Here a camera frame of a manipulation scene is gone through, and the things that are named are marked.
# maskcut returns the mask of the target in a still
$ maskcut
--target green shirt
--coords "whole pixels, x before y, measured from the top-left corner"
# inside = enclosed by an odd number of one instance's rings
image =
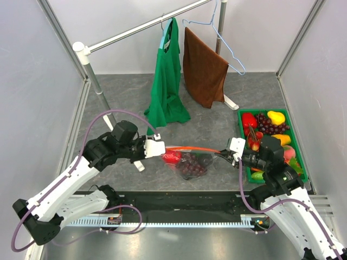
[[[149,123],[154,127],[166,126],[167,123],[185,123],[190,120],[188,111],[184,108],[178,96],[181,79],[179,61],[178,26],[173,18],[165,39],[165,49],[158,49],[156,72],[151,91],[151,104],[145,111]],[[148,128],[147,135],[153,131]]]

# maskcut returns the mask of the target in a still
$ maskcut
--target blue wire hanger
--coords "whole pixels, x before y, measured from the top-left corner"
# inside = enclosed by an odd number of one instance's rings
[[[195,22],[195,21],[188,21],[186,19],[183,19],[182,20],[182,24],[184,27],[186,27],[186,25],[184,24],[184,21],[186,21],[187,23],[197,23],[197,24],[202,24],[202,25],[212,25],[212,28],[216,31],[216,33],[218,34],[219,38],[222,40],[222,42],[227,46],[227,48],[229,49],[229,51],[231,52],[232,56],[233,56],[233,59],[237,60],[238,63],[241,65],[241,67],[243,68],[243,72],[239,72],[237,69],[235,69],[233,66],[231,66],[229,64],[229,67],[231,67],[233,70],[235,70],[237,73],[239,73],[240,75],[244,75],[246,73],[246,69],[245,67],[243,66],[243,64],[241,63],[241,61],[236,58],[234,56],[234,52],[232,51],[232,49],[229,47],[229,45],[225,42],[225,40],[223,39],[223,37],[218,33],[218,30],[215,28],[214,24],[213,24],[213,21],[214,21],[214,18],[215,18],[215,14],[216,14],[216,9],[217,9],[217,5],[218,5],[218,2],[216,0],[216,6],[215,6],[215,10],[213,11],[213,14],[212,14],[212,19],[211,19],[211,22],[209,23],[201,23],[201,22]]]

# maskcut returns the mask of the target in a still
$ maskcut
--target clothes hanger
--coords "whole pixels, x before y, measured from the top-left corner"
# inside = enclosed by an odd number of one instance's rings
[[[217,35],[219,36],[219,38],[222,40],[222,42],[226,45],[226,47],[229,49],[229,51],[231,52],[232,56],[233,56],[233,59],[237,60],[238,63],[241,65],[241,67],[243,68],[243,72],[239,72],[236,68],[234,68],[233,66],[231,66],[230,64],[229,67],[231,67],[233,70],[235,70],[237,73],[239,73],[240,75],[244,75],[246,73],[246,69],[245,67],[243,66],[243,64],[241,63],[241,61],[235,57],[234,55],[234,52],[232,51],[232,49],[229,47],[229,45],[225,42],[225,40],[223,39],[223,37],[218,33],[218,30],[215,28],[214,24],[213,24],[213,21],[214,21],[214,18],[215,18],[215,14],[216,14],[216,9],[217,9],[217,5],[218,5],[218,2],[216,0],[216,5],[215,5],[215,10],[213,11],[213,14],[212,14],[212,18],[211,18],[211,22],[209,23],[201,23],[201,22],[195,22],[195,21],[188,21],[186,19],[183,19],[182,20],[182,24],[184,27],[186,27],[186,25],[184,24],[184,21],[186,21],[187,23],[197,23],[197,24],[201,24],[201,25],[212,25],[212,28],[216,31]]]
[[[162,21],[160,22],[160,26],[162,27],[162,31],[163,31],[163,37],[162,37],[162,40],[160,41],[160,45],[159,45],[160,49],[164,49],[165,36],[166,36],[166,33],[168,32],[168,29],[170,28],[170,25],[172,23],[172,18],[170,18],[168,20],[168,22],[166,23],[165,29],[163,29],[163,16],[164,16],[164,14],[162,15]]]

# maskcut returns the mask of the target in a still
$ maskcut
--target green vegetable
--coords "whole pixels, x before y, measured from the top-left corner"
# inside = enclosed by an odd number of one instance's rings
[[[292,167],[299,176],[304,173],[304,170],[301,168],[296,158],[290,159],[288,165]]]
[[[259,171],[259,172],[253,172],[251,177],[253,180],[263,180],[262,174],[264,171]]]

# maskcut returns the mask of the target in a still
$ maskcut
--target white rod bracket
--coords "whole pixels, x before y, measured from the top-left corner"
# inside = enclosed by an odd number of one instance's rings
[[[91,51],[89,50],[88,46],[85,46],[81,42],[75,42],[72,45],[72,49],[76,52],[77,57],[82,65],[87,65],[90,63],[88,55],[91,54]]]

